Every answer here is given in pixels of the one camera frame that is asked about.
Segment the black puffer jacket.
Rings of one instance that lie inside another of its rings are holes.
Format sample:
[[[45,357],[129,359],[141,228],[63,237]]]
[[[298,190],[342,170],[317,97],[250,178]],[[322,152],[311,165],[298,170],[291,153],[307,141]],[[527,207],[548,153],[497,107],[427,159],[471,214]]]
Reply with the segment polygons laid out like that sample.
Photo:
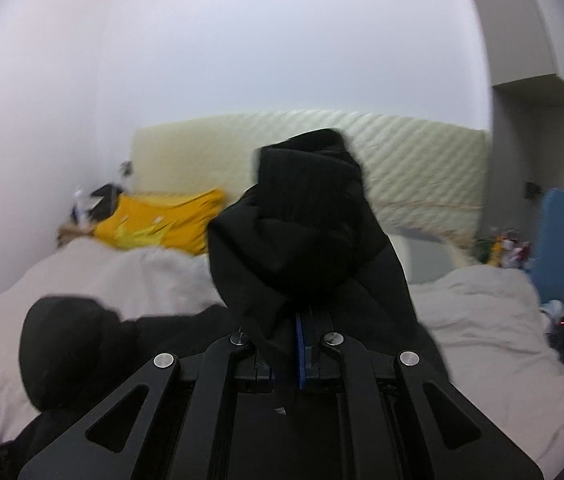
[[[0,445],[6,474],[16,476],[156,354],[195,356],[234,332],[254,344],[262,333],[291,332],[295,396],[298,316],[325,318],[330,330],[369,350],[412,350],[444,368],[366,200],[361,167],[338,131],[306,132],[262,148],[255,185],[209,222],[207,243],[220,303],[200,314],[125,321],[76,296],[47,296],[32,305],[18,362],[38,414]]]

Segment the yellow crown pillow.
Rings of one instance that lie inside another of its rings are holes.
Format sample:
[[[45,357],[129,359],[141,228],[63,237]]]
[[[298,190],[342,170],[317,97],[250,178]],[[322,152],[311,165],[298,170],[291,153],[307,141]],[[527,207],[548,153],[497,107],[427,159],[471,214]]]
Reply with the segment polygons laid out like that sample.
[[[225,203],[219,188],[197,195],[122,194],[93,237],[116,249],[161,247],[199,256],[207,252],[207,226]]]

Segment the light grey duvet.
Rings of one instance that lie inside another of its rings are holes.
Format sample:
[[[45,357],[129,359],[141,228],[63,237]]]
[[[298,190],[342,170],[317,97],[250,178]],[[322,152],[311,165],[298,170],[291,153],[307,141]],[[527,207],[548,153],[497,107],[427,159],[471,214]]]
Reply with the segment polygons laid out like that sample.
[[[437,342],[454,385],[539,466],[564,468],[564,364],[548,346],[527,276],[456,266],[412,282],[416,315]],[[29,308],[47,295],[86,295],[122,318],[195,314],[216,304],[208,260],[156,247],[121,252],[75,240],[0,295],[0,443],[36,417],[20,380],[18,345]]]

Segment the cream quilted headboard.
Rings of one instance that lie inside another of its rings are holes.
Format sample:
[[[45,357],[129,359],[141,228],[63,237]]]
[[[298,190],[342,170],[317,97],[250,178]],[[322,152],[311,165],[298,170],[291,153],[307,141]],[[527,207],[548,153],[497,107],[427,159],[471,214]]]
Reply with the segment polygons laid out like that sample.
[[[265,145],[319,129],[339,131],[360,163],[379,222],[475,240],[488,176],[490,134],[421,118],[342,110],[274,110],[197,117],[136,131],[131,185],[137,193],[196,195],[219,188],[234,203],[256,181]]]

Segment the small items on shelf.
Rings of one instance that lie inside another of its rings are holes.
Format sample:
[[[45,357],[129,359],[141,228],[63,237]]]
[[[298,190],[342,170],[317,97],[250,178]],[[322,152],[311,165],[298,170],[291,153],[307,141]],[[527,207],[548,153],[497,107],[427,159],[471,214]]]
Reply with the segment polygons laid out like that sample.
[[[474,256],[490,266],[522,270],[528,266],[530,243],[515,230],[491,228],[486,237],[476,240]]]

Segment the white plastic bottle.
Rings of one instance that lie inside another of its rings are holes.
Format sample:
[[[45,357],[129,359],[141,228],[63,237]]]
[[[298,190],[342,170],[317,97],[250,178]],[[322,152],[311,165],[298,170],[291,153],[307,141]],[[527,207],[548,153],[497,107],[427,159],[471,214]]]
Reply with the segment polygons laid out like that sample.
[[[82,188],[76,188],[74,192],[74,208],[73,208],[75,222],[78,228],[83,230],[89,226],[89,214],[86,206],[84,206],[84,192]]]

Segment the wooden nightstand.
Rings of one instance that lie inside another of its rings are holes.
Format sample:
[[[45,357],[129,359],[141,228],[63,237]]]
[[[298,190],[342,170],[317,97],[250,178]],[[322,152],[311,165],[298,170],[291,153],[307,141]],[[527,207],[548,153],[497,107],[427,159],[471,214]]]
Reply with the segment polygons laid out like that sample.
[[[56,244],[58,248],[62,248],[73,240],[81,237],[92,237],[96,229],[95,223],[88,223],[86,226],[78,226],[73,221],[65,222],[58,227],[58,235],[56,236]]]

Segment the blue folding chair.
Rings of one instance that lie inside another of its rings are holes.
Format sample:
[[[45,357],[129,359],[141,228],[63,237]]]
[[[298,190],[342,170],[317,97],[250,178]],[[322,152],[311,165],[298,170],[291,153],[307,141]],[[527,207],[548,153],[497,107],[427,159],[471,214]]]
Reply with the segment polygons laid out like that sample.
[[[542,304],[564,302],[564,191],[550,188],[541,202],[529,277]]]

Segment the grey white wardrobe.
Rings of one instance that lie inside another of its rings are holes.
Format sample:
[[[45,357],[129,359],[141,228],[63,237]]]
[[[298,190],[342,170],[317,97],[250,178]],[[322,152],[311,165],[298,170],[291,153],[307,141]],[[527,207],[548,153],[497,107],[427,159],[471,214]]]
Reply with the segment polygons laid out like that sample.
[[[480,230],[535,238],[534,184],[564,191],[564,0],[474,0],[486,44],[492,155]]]

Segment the wall power socket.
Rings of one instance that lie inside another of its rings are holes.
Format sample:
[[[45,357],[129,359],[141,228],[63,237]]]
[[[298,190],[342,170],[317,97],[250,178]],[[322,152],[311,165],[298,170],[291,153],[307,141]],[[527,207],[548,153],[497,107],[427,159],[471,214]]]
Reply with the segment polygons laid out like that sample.
[[[119,175],[125,179],[129,178],[133,174],[133,166],[131,160],[125,160],[119,165],[118,170]]]

